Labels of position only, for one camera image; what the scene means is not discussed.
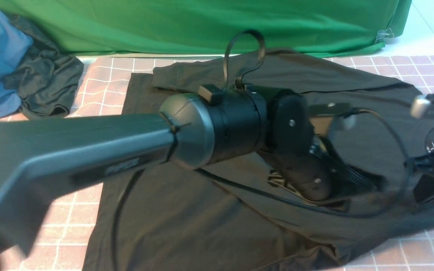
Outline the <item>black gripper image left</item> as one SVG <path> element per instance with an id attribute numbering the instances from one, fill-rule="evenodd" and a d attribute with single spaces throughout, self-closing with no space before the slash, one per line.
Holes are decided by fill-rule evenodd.
<path id="1" fill-rule="evenodd" d="M 331 142 L 334 130 L 316 134 L 309 105 L 291 92 L 266 95 L 266 161 L 279 173 L 269 182 L 306 202 L 344 202 L 381 192 L 384 177 L 346 163 Z"/>

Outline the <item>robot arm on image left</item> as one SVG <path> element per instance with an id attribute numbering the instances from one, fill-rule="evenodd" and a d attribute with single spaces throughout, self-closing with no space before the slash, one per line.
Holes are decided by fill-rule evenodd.
<path id="1" fill-rule="evenodd" d="M 360 113 L 348 103 L 309 107 L 289 89 L 207 84 L 157 113 L 0 122 L 0 253 L 28 255 L 55 199 L 168 161 L 236 186 L 203 167 L 257 152 L 304 208 L 346 205 L 383 184 L 344 163 L 327 138 Z"/>

